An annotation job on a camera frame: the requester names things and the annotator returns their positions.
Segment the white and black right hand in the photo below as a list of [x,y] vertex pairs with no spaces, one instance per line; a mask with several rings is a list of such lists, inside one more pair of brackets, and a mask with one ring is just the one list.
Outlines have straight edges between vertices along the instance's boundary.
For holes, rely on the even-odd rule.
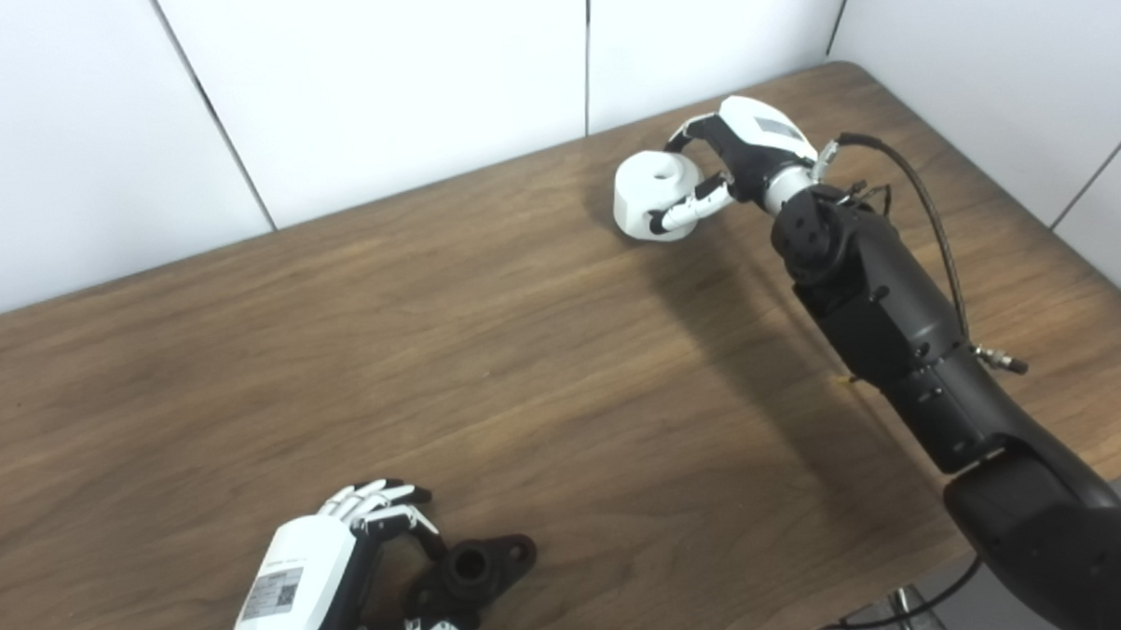
[[735,202],[777,215],[794,196],[821,183],[814,173],[818,151],[788,115],[762,101],[726,98],[715,113],[687,119],[663,150],[678,154],[696,141],[708,143],[723,170],[668,209],[649,212],[652,235],[691,228]]

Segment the white and black left hand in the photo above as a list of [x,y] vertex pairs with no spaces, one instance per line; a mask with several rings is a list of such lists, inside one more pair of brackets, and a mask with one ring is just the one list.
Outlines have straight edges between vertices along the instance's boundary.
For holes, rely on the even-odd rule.
[[476,630],[473,613],[368,622],[385,545],[410,534],[430,560],[446,547],[419,506],[430,491],[402,479],[342,487],[313,515],[275,529],[232,630]]

